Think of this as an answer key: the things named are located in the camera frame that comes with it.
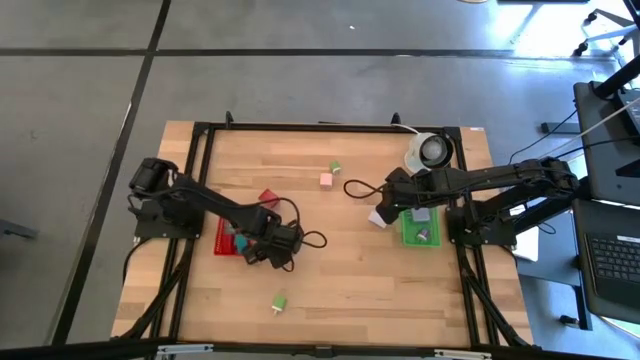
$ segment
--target red tray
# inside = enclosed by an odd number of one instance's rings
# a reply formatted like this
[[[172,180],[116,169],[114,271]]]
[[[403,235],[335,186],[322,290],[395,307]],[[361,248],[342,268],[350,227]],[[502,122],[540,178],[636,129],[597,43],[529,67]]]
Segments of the red tray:
[[[233,235],[225,234],[224,227],[226,221],[223,218],[218,220],[218,231],[216,232],[216,245],[213,248],[214,255],[220,256],[241,256],[233,243]]]

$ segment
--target gray floor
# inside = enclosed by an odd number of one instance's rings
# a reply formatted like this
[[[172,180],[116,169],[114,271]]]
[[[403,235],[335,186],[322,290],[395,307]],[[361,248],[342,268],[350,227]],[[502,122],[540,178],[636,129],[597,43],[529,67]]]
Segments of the gray floor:
[[[160,1],[0,3],[0,47],[146,48]],[[539,137],[543,121],[573,110],[572,85],[618,64],[591,46],[593,5],[469,5],[454,0],[174,0],[161,48],[425,48],[513,50],[505,59],[408,57],[156,58],[70,334],[109,336],[134,219],[124,196],[140,160],[157,151],[167,120],[482,126],[496,164]],[[531,60],[532,57],[544,58]],[[42,344],[122,125],[141,58],[0,57],[0,218],[40,229],[35,241],[0,242],[0,347]],[[524,156],[562,142],[549,139]],[[579,353],[595,332],[558,328],[562,291],[523,281],[536,343]],[[611,356],[632,340],[613,332]],[[623,345],[616,348],[615,342]]]

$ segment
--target wooden tabletop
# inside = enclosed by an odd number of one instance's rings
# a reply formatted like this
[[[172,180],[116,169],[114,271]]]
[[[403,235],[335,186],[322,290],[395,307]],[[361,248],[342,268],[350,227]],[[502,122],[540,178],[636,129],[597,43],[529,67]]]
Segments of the wooden tabletop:
[[[168,122],[158,156],[184,168],[192,128],[192,122]],[[467,167],[491,166],[484,130],[461,131]],[[379,195],[356,200],[342,191],[347,179],[381,184],[391,170],[403,164],[410,137],[216,131],[208,187],[238,203],[255,202],[269,188],[296,202],[305,231],[319,230],[329,242],[324,249],[303,246],[295,256],[292,273],[274,270],[268,261],[248,266],[241,257],[213,255],[218,217],[207,214],[203,234],[196,242],[179,338],[468,346],[458,264],[455,248],[448,241],[444,208],[439,208],[442,247],[407,248],[402,245],[397,224],[382,230],[367,220]],[[318,178],[332,160],[341,163],[342,174],[334,178],[332,190],[324,191]],[[492,194],[495,192],[476,193],[474,198]],[[294,218],[292,208],[285,203],[279,205],[278,212],[283,222]],[[113,335],[128,330],[155,296],[166,249],[167,240],[154,239],[132,257]],[[492,298],[516,331],[531,341],[513,258],[498,247],[485,246],[483,250]],[[286,296],[288,303],[274,316],[271,302],[276,294]],[[170,318],[173,300],[168,304],[165,319]],[[486,341],[477,299],[476,308],[480,335]],[[167,332],[165,320],[161,334]]]

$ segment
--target green tray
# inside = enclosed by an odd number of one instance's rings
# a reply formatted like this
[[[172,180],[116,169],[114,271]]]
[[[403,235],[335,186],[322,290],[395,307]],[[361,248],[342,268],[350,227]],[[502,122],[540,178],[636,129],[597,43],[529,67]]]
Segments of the green tray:
[[[438,221],[438,209],[429,209],[429,221],[414,222],[411,217],[411,210],[405,210],[400,213],[402,223],[402,243],[405,246],[419,247],[440,247],[440,227]],[[416,236],[420,230],[427,228],[429,230],[429,238],[427,241],[420,241]]]

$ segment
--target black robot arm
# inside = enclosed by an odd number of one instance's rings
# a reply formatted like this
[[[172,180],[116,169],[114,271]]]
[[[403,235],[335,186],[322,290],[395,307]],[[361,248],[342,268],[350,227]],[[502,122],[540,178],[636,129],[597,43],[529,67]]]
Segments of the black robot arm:
[[[179,173],[172,162],[144,159],[129,187],[134,197],[157,201],[166,222],[189,226],[197,218],[196,212],[203,210],[226,219],[238,232],[254,240],[242,252],[249,264],[269,259],[274,268],[281,268],[300,250],[304,236],[300,224],[282,225],[280,215],[259,204],[240,205]]]
[[[511,189],[484,202],[476,202],[469,222],[478,223],[499,212],[546,196],[564,196],[578,187],[578,180],[564,161],[555,158],[526,160],[518,164],[480,170],[453,168],[421,170],[410,176],[396,168],[380,188],[382,201],[376,211],[387,223],[409,208],[434,207],[457,200],[465,194],[512,186]]]

